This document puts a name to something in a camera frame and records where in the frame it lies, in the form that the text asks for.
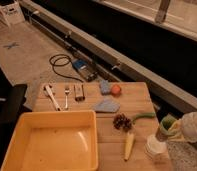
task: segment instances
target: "black cable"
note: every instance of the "black cable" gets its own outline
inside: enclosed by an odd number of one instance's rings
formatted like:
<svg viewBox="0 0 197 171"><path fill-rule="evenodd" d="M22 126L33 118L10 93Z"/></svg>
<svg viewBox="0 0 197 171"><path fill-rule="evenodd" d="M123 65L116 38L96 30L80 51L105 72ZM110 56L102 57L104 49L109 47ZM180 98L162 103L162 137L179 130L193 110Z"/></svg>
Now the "black cable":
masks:
<svg viewBox="0 0 197 171"><path fill-rule="evenodd" d="M62 60L62 59L66 59L66 62L63 63L63 64L56 64L59 60ZM51 64L52 70L53 70L53 72L54 72L55 74L57 74L57 75L59 75L59 76L61 76L61 77L64 77L64 78L69 78L69 79L73 79L73 80L77 80L77 81L83 82L83 81L82 81L81 79L79 79L79 78L71 77L71 76L67 76L67 75L63 75L63 74L58 73L58 72L55 70L56 67L64 67L64 66L66 66L66 65L68 65L68 64L70 64L70 63L71 63L71 65L72 65L72 60L71 60L71 58L70 58L68 55L66 55L66 54L57 54L57 55L54 55L54 56L50 57L49 63Z"/></svg>

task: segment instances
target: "black wall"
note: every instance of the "black wall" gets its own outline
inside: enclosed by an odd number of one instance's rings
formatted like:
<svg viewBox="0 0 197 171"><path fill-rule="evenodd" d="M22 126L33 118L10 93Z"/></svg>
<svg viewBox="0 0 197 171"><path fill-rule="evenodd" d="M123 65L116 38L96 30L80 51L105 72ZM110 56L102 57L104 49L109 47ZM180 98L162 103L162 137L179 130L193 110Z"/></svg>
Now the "black wall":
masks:
<svg viewBox="0 0 197 171"><path fill-rule="evenodd" d="M197 42L90 0L34 0L197 96Z"/></svg>

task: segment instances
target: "red object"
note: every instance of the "red object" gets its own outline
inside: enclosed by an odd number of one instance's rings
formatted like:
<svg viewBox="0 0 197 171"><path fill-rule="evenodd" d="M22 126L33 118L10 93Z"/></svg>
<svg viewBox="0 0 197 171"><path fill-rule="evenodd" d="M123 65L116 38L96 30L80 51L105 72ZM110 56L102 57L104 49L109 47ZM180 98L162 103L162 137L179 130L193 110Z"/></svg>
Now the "red object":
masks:
<svg viewBox="0 0 197 171"><path fill-rule="evenodd" d="M117 84L114 84L110 90L113 96L119 96L121 94L121 87Z"/></svg>

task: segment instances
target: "yellow tray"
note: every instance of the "yellow tray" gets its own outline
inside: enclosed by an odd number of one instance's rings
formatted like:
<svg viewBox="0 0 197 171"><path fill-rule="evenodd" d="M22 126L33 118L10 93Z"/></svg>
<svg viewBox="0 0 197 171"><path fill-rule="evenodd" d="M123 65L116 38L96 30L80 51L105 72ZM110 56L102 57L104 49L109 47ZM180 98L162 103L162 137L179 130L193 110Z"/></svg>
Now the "yellow tray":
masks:
<svg viewBox="0 0 197 171"><path fill-rule="evenodd" d="M94 171L98 167L93 111L24 113L2 171Z"/></svg>

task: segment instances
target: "wooden cutting board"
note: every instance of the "wooden cutting board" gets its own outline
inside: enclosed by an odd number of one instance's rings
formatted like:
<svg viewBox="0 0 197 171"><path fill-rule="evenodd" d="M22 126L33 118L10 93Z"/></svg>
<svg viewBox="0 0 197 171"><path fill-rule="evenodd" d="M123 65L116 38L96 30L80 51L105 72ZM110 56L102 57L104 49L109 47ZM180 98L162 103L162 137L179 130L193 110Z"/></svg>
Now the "wooden cutting board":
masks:
<svg viewBox="0 0 197 171"><path fill-rule="evenodd" d="M104 98L110 98L120 104L120 109L117 113L124 113L129 118L132 118L138 113L155 112L147 85L143 82L111 83L111 85L118 84L121 86L122 94L119 97L113 97L111 95L102 96L100 94L98 83L84 83L83 87L86 99L83 102L75 101L75 94L73 91L74 84L77 83L52 84L55 91L55 98L62 109L64 109L65 104L64 87L65 85L69 85L69 110L92 109L95 103ZM43 86L44 84L39 90L34 111L54 110L50 99L43 93ZM173 170L167 151L156 161L151 159L145 153L147 137L154 134L158 127L158 121L156 118L142 118L136 121L136 124L132 129L135 134L136 142L134 144L130 159L125 162L123 156L126 134L123 131L116 130L113 127L113 118L115 115L116 113L97 114L99 171Z"/></svg>

